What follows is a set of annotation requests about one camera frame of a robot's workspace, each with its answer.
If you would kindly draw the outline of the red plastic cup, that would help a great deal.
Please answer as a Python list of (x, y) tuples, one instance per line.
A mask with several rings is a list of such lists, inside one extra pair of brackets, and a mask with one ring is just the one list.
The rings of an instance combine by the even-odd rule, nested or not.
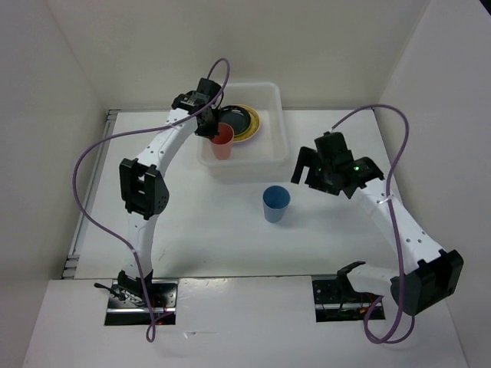
[(226, 123), (219, 123), (218, 135), (210, 140), (214, 156), (218, 160), (227, 160), (232, 153), (234, 130)]

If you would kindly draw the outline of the black glossy plate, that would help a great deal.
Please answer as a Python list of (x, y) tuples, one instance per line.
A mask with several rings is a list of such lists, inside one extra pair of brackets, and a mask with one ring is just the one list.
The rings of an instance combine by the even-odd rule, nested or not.
[(220, 109), (219, 122), (231, 126), (234, 135), (239, 136), (250, 128), (251, 116), (244, 107), (229, 105)]

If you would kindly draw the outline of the orange plastic plate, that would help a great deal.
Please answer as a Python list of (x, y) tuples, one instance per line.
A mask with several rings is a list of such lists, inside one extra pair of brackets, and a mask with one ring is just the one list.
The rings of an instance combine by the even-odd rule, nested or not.
[[(255, 111), (255, 112), (258, 114), (258, 112), (257, 112), (255, 109), (253, 109), (252, 107), (249, 107), (249, 106), (247, 106), (247, 105), (239, 104), (239, 107), (243, 108), (244, 110), (246, 110), (247, 108), (249, 108), (249, 109), (251, 109), (251, 110), (254, 110), (254, 111)], [(250, 133), (250, 134), (246, 135), (246, 136), (251, 136), (251, 135), (254, 135), (256, 131), (260, 130), (260, 128), (261, 128), (261, 119), (260, 119), (260, 124), (259, 124), (259, 126), (258, 126), (258, 127), (255, 129), (255, 131), (254, 131), (253, 133)]]

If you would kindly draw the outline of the blue plastic cup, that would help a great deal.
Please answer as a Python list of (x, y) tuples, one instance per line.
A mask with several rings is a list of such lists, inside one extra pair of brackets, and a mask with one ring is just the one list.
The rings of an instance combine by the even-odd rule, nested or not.
[(263, 212), (268, 222), (279, 222), (291, 201), (289, 191), (282, 186), (269, 186), (262, 195)]

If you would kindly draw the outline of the round bamboo woven tray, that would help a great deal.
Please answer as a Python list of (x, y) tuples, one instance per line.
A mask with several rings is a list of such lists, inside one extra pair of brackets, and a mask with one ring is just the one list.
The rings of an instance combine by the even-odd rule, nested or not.
[(253, 108), (246, 105), (236, 105), (236, 110), (240, 112), (243, 117), (238, 119), (237, 123), (233, 124), (234, 129), (234, 142), (245, 142), (254, 137), (259, 131), (261, 120), (259, 114)]

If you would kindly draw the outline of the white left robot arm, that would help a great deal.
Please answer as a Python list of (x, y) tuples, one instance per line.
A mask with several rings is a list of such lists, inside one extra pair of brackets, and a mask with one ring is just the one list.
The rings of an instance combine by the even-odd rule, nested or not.
[(166, 129), (136, 158), (123, 159), (119, 165), (121, 197), (128, 212), (127, 240), (139, 260), (133, 256), (126, 260), (117, 285), (135, 306), (148, 304), (153, 296), (153, 236), (158, 216), (170, 199), (164, 182), (166, 170), (189, 136), (213, 138), (219, 134), (218, 109), (206, 105), (219, 95), (220, 89), (216, 82), (202, 78), (195, 90), (178, 95), (167, 116)]

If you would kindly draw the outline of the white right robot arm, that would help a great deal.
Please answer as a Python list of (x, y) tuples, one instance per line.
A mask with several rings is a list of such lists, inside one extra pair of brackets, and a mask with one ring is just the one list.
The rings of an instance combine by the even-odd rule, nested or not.
[(402, 257), (403, 270), (390, 275), (390, 294), (409, 316), (449, 297), (456, 290), (464, 261), (456, 251), (445, 251), (390, 193), (377, 164), (368, 157), (355, 159), (342, 133), (315, 139), (315, 148), (303, 146), (291, 181), (346, 197), (365, 211), (394, 252)]

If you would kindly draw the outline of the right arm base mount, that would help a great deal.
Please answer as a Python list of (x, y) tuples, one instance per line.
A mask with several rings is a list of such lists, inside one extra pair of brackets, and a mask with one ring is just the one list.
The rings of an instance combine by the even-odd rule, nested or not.
[(346, 291), (333, 274), (313, 277), (311, 284), (318, 323), (363, 320), (378, 298), (376, 294)]

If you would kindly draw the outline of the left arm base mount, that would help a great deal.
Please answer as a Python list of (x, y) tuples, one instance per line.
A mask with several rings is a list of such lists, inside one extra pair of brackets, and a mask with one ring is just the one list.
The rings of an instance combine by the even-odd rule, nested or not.
[[(112, 281), (110, 286), (94, 283), (97, 289), (109, 292), (105, 326), (143, 326), (150, 323), (150, 315), (143, 298), (134, 297), (123, 291)], [(176, 323), (177, 281), (156, 280), (150, 290), (150, 303), (157, 326)]]

